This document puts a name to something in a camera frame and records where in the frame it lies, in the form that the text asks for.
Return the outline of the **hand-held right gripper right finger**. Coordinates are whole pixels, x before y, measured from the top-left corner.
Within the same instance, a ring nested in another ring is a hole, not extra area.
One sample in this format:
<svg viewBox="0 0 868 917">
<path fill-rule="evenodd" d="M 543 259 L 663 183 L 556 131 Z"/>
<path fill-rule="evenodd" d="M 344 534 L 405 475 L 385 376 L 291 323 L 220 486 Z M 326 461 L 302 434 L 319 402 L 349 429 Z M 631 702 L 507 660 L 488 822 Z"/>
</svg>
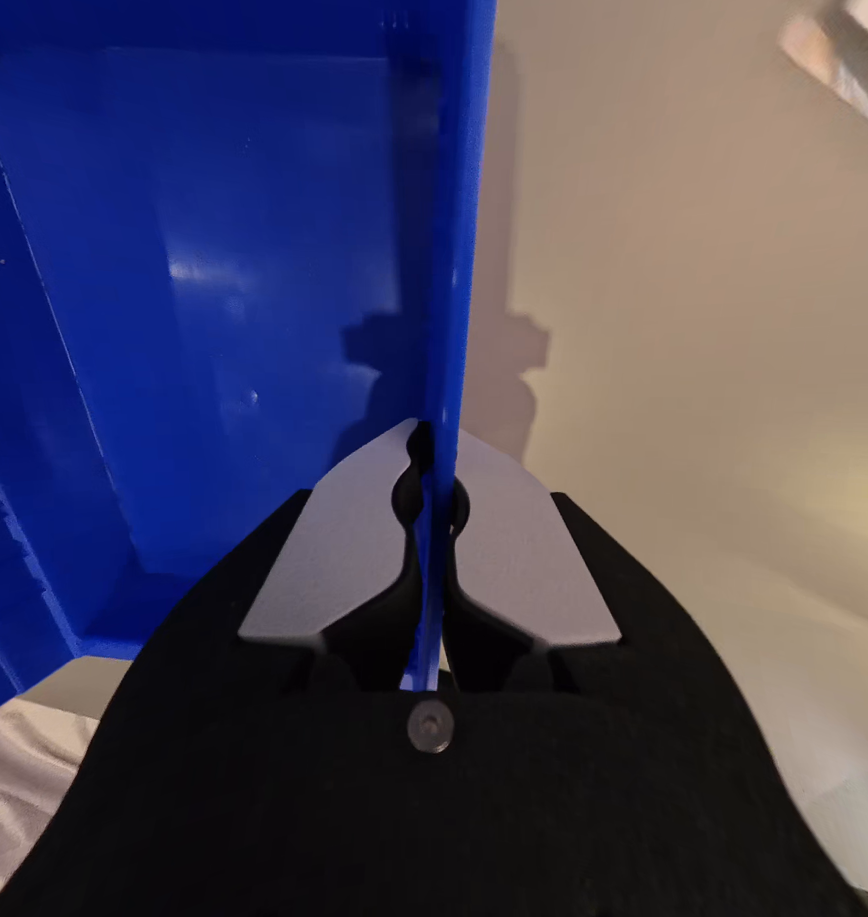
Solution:
<svg viewBox="0 0 868 917">
<path fill-rule="evenodd" d="M 552 494 L 534 475 L 460 430 L 454 493 L 453 563 L 473 611 L 541 649 L 621 640 Z"/>
</svg>

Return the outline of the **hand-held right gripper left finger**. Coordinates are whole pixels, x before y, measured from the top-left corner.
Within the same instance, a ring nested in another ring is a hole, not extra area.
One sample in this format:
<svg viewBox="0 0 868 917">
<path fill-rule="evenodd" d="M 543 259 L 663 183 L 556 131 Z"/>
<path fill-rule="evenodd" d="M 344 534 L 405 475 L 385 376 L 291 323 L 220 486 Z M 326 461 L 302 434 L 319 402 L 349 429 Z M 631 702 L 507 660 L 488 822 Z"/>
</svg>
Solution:
<svg viewBox="0 0 868 917">
<path fill-rule="evenodd" d="M 410 417 L 314 486 L 238 629 L 249 643 L 410 656 L 423 605 L 416 522 L 432 432 Z"/>
</svg>

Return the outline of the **blue plastic bin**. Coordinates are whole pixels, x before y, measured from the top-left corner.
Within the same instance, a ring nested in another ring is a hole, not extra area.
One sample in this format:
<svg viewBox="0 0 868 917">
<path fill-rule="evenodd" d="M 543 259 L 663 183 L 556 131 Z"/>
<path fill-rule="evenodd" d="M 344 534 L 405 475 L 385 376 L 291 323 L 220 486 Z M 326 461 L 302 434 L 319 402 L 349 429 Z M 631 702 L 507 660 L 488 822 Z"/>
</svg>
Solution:
<svg viewBox="0 0 868 917">
<path fill-rule="evenodd" d="M 0 706 L 405 419 L 433 685 L 496 2 L 0 2 Z"/>
</svg>

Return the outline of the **white satin cloth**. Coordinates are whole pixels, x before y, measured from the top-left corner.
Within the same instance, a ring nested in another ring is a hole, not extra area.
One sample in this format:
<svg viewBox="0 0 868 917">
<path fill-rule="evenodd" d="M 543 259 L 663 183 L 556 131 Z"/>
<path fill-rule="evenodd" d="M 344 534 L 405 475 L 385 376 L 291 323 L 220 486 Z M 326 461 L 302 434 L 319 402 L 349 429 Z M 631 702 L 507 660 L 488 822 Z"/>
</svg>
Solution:
<svg viewBox="0 0 868 917">
<path fill-rule="evenodd" d="M 0 707 L 0 890 L 60 807 L 98 723 L 20 698 Z"/>
</svg>

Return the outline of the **pale blurred object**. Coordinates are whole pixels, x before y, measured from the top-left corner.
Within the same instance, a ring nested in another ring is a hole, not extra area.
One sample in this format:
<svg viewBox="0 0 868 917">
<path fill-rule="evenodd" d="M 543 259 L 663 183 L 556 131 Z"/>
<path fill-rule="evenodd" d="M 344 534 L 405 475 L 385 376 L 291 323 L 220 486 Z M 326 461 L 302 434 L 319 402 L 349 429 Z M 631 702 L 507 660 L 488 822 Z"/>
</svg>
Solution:
<svg viewBox="0 0 868 917">
<path fill-rule="evenodd" d="M 782 27 L 779 47 L 868 121 L 868 1 L 817 2 L 795 13 Z"/>
</svg>

